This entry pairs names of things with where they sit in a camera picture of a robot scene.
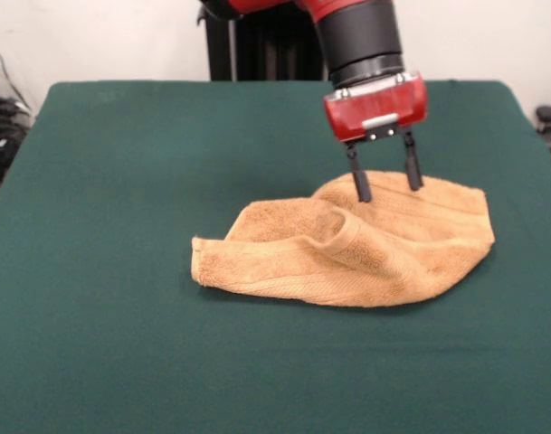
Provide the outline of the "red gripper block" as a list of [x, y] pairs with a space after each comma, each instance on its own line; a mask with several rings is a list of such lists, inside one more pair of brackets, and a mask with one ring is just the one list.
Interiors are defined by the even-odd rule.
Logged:
[[[427, 117], [428, 91], [417, 72], [393, 76], [335, 90], [323, 99], [329, 125], [343, 142], [377, 140], [402, 132]], [[405, 172], [412, 191], [423, 187], [423, 178], [410, 129], [403, 134]], [[360, 167], [355, 144], [347, 145], [347, 159], [358, 201], [370, 203], [372, 194], [366, 172]]]

